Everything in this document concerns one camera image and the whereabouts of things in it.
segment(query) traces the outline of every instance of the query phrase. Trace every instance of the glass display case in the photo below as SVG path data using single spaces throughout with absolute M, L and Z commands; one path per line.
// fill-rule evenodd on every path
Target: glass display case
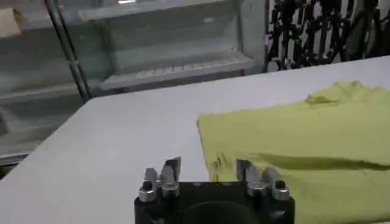
M 45 4 L 2 0 L 0 9 L 2 19 L 13 13 L 19 28 L 0 38 L 1 166 L 28 155 L 82 100 Z
M 263 66 L 264 1 L 60 1 L 58 10 L 88 83 L 98 81 L 101 94 Z

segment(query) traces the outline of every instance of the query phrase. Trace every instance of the table surface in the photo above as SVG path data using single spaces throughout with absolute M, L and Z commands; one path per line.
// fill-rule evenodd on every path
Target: table surface
M 181 180 L 208 180 L 200 114 L 295 102 L 337 80 L 390 89 L 389 64 L 382 57 L 93 99 L 0 181 L 0 223 L 133 223 L 145 168 L 181 156 Z

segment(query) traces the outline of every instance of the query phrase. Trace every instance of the yellow cloth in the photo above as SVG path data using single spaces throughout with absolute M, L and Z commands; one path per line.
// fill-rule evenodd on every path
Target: yellow cloth
M 335 83 L 301 102 L 199 118 L 212 181 L 233 181 L 236 158 L 276 167 L 297 224 L 390 220 L 390 92 Z

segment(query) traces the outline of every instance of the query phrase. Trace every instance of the black tripod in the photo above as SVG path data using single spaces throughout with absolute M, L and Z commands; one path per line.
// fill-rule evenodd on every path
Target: black tripod
M 363 21 L 363 29 L 360 32 L 358 40 L 358 49 L 350 56 L 351 60 L 359 60 L 362 58 L 376 57 L 380 55 L 380 46 L 382 45 L 382 30 L 380 21 L 380 11 L 377 9 L 378 0 L 364 0 L 364 10 L 359 12 L 351 26 L 351 30 L 355 30 L 357 25 Z M 367 46 L 370 41 L 371 24 L 375 24 L 375 41 L 374 46 L 370 51 L 367 51 Z
M 314 41 L 316 39 L 316 32 L 321 28 L 321 17 L 314 17 L 314 6 L 317 0 L 311 0 L 305 4 L 304 23 L 306 25 L 307 38 L 303 44 L 301 56 L 298 52 L 295 56 L 296 67 L 309 67 L 312 65 L 318 65 L 317 55 L 314 53 Z
M 338 12 L 335 12 L 336 14 L 340 13 L 341 10 L 341 0 L 320 0 L 320 5 L 322 7 L 322 17 L 321 17 L 321 39 L 319 43 L 319 50 L 318 50 L 318 63 L 326 64 L 327 63 L 327 57 L 324 57 L 325 54 L 325 45 L 328 35 L 328 27 L 330 23 L 330 18 L 332 15 L 333 10 L 335 9 Z
M 335 8 L 335 14 L 331 17 L 332 25 L 332 38 L 330 41 L 330 50 L 328 52 L 328 63 L 332 63 L 338 54 L 340 54 L 340 60 L 346 61 L 346 46 L 347 39 L 351 32 L 351 17 L 353 13 L 354 0 L 348 0 L 347 14 L 344 18 L 341 18 L 340 9 L 341 4 Z
M 382 31 L 382 40 L 387 40 L 390 38 L 390 10 L 388 11 L 386 17 L 384 17 L 380 22 L 384 27 Z M 380 56 L 384 55 L 390 55 L 390 43 L 388 41 L 383 41 L 380 48 Z
M 271 34 L 272 46 L 268 53 L 268 63 L 274 61 L 278 66 L 278 70 L 286 70 L 288 67 L 289 41 L 295 41 L 302 34 L 302 31 L 292 24 L 293 15 L 299 5 L 302 5 L 302 1 L 285 0 L 281 2 L 276 0 L 275 6 L 272 9 L 271 24 L 273 24 L 274 28 L 272 32 L 269 32 Z M 275 58 L 279 58 L 280 36 L 282 36 L 282 59 L 276 60 Z

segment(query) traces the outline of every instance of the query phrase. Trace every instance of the shelf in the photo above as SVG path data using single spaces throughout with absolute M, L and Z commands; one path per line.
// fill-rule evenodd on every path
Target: shelf
M 96 9 L 80 10 L 79 16 L 82 21 L 114 18 L 124 15 L 132 15 L 157 10 L 174 9 L 192 5 L 224 2 L 228 0 L 156 0 L 156 1 L 126 1 L 125 4 L 106 5 Z
M 180 58 L 169 66 L 135 72 L 113 74 L 100 84 L 101 89 L 126 88 L 145 83 L 195 77 L 217 72 L 238 71 L 255 65 L 255 62 L 237 51 L 225 51 L 201 57 Z
M 60 124 L 48 125 L 1 136 L 0 166 L 12 165 L 24 159 L 59 126 Z
M 50 16 L 47 11 L 23 13 L 24 21 L 19 24 L 22 31 L 52 27 Z
M 90 88 L 97 86 L 99 81 L 90 80 L 88 84 Z M 7 103 L 28 102 L 31 100 L 51 99 L 61 96 L 68 96 L 78 94 L 76 84 L 70 83 L 65 85 L 55 85 L 40 89 L 25 89 L 21 91 L 14 91 L 0 94 L 0 105 Z

